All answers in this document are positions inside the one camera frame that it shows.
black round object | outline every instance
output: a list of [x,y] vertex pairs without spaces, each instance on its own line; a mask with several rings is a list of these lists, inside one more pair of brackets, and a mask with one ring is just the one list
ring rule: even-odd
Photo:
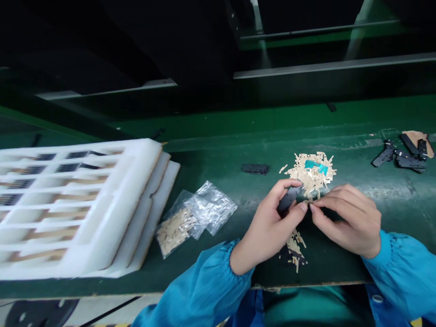
[[62,327],[79,300],[17,301],[5,327]]

button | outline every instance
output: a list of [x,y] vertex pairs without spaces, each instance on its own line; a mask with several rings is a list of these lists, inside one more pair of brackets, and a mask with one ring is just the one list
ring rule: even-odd
[[373,295],[372,299],[374,300],[374,302],[383,303],[383,297],[381,295]]

hand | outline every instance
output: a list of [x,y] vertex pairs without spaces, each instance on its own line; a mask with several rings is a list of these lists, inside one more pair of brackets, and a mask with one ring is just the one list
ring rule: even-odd
[[300,185],[301,182],[295,179],[281,179],[260,203],[248,231],[230,255],[230,267],[235,274],[247,273],[285,245],[295,227],[303,220],[307,204],[297,205],[294,201],[283,219],[280,218],[277,207],[285,196],[287,187]]
[[[332,221],[320,208],[336,211],[345,221]],[[382,214],[376,204],[358,189],[346,184],[335,187],[310,205],[313,223],[344,249],[374,258],[380,252]]]

blue sleeve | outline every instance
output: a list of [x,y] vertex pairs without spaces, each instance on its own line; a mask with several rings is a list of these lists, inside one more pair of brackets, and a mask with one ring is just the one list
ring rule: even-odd
[[436,324],[436,256],[411,236],[380,232],[380,253],[363,259],[374,282],[407,321]]
[[132,327],[215,327],[234,314],[254,271],[242,276],[233,273],[230,254],[237,243],[221,243],[201,252],[197,262],[168,286],[157,305],[141,311]]

blue jacket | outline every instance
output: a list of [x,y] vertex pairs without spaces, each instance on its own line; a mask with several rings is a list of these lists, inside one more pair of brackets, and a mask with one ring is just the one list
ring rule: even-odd
[[[376,325],[410,326],[408,322],[423,317],[436,326],[436,256],[410,236],[384,231],[380,236],[380,253],[363,259],[375,282],[367,285],[367,292]],[[262,293],[249,292],[254,269],[237,276],[230,268],[236,244],[203,251],[157,305],[137,316],[133,327],[215,327],[229,316],[233,326],[246,326],[247,321],[249,326],[262,326]]]

